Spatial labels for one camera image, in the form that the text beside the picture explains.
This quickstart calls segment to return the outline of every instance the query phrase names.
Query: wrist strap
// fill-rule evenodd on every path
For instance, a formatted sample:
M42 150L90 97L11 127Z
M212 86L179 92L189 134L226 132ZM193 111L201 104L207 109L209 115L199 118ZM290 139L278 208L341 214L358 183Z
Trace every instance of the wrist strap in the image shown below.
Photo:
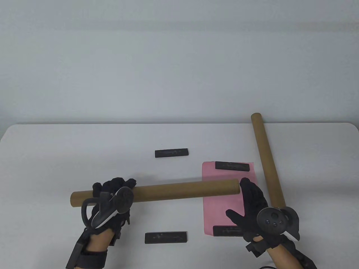
M276 240L273 240L272 242L268 243L265 239L255 242L251 241L246 246L246 249L249 252L252 252L256 258L258 258L260 255L262 255L267 249L271 249L274 247L279 246L282 242L285 242L286 240L289 240L285 235L279 235L276 236Z
M92 252L84 250L76 263L77 267L83 269L102 269L105 267L107 250L103 252Z

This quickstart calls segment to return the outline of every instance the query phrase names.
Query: black rectangular block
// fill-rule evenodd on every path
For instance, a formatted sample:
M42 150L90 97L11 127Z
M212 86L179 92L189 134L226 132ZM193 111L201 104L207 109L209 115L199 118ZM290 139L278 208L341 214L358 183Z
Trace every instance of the black rectangular block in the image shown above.
M249 172L249 164L238 162L215 162L216 169Z
M145 244L186 243L187 232L147 232Z
M238 226L213 226L213 236L243 236Z
M175 148L172 150L155 150L155 158L188 156L187 148Z

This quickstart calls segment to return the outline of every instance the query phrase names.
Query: hand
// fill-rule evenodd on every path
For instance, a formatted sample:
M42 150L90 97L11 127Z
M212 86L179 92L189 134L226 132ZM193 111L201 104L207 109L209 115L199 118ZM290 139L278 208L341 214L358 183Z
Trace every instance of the hand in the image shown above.
M247 242L260 241L264 239L272 247L280 244L281 237L270 235L262 231L257 223L257 215L263 209L268 207L268 203L263 196L262 190L248 178L242 178L239 183L243 194L244 216L229 209L226 211L234 224L243 230L243 238Z
M101 185L100 183L93 184L92 195L93 197L99 197L100 192L109 192L112 195L114 195L121 187L129 187L130 189L133 189L135 185L136 185L136 180L134 180L133 178L127 181L124 181L123 178L114 178L111 181L105 182L103 185ZM92 215L90 221L92 221L93 217L97 214L98 210L99 210L99 205L97 204L92 209ZM116 214L109 221L107 221L101 228L93 229L91 233L98 235L107 229L111 229L117 235L117 237L119 237L119 232L121 230L121 227L125 225L126 221L128 223L130 221L130 211L126 212L125 214Z

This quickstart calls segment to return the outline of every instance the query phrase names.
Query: wrist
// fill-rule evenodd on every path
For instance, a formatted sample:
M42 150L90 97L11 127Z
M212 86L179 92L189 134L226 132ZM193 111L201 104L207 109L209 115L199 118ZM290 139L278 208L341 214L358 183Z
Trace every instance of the wrist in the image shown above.
M92 252L106 251L115 233L111 229L103 231L99 235L91 235L86 250Z

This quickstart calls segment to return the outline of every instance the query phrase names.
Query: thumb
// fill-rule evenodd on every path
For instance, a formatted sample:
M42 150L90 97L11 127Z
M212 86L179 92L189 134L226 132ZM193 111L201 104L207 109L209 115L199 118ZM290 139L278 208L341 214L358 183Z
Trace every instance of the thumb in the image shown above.
M231 219L231 221L236 224L238 227L243 227L245 223L245 218L238 214L236 211L233 211L232 209L228 209L225 212L226 216Z

